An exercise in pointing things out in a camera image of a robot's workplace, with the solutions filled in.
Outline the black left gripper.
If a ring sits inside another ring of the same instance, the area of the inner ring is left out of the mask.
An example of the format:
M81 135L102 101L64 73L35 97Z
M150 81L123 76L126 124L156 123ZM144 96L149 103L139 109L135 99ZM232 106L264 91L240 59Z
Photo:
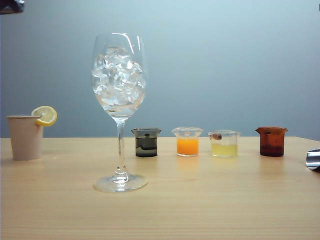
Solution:
M19 14L23 13L25 9L24 0L0 0L0 14Z

